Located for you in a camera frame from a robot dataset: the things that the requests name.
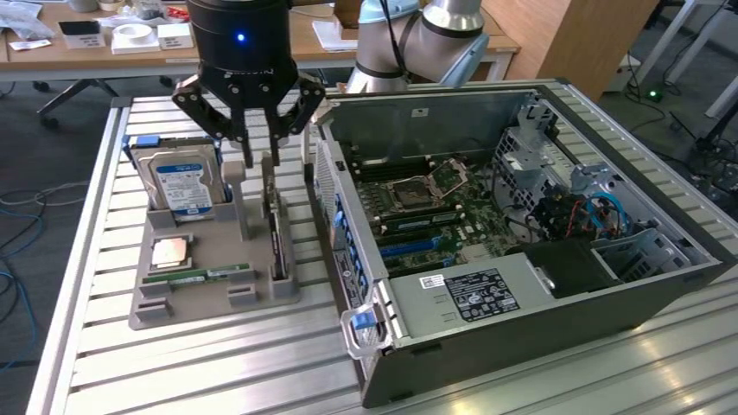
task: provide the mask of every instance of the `hard drive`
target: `hard drive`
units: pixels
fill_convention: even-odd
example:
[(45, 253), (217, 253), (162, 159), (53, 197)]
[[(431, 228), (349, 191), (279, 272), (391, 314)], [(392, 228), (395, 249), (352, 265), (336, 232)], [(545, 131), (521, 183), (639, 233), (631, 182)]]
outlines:
[(124, 151), (133, 162), (153, 210), (169, 209), (176, 221), (212, 217), (228, 199), (220, 177), (220, 150), (209, 137), (128, 137)]

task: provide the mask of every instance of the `barcode sticker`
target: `barcode sticker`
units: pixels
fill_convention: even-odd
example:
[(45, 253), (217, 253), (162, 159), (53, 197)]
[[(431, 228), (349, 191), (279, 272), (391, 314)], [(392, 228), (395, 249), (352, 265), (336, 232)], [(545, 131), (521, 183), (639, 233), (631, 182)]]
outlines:
[(431, 275), (429, 277), (420, 277), (420, 286), (423, 287), (423, 290), (443, 287), (443, 274)]

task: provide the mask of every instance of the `metal table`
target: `metal table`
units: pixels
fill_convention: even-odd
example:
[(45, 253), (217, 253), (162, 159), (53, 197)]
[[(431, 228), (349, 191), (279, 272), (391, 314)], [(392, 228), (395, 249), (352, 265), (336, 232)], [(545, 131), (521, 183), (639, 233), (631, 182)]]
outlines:
[[(736, 224), (570, 86), (551, 89), (698, 223), (738, 253)], [(264, 125), (249, 113), (249, 124)], [(559, 125), (583, 163), (599, 155)], [(264, 149), (256, 128), (253, 147)], [(373, 410), (360, 407), (343, 350), (304, 183), (301, 138), (283, 151), (303, 299), (297, 304), (132, 331), (146, 194), (120, 152), (122, 134), (193, 135), (169, 98), (134, 99), (106, 121), (80, 228), (28, 413), (735, 413), (738, 276), (671, 304), (635, 330)], [(225, 158), (240, 157), (227, 151)], [(259, 197), (260, 179), (244, 183)], [(500, 339), (515, 342), (515, 339)]]

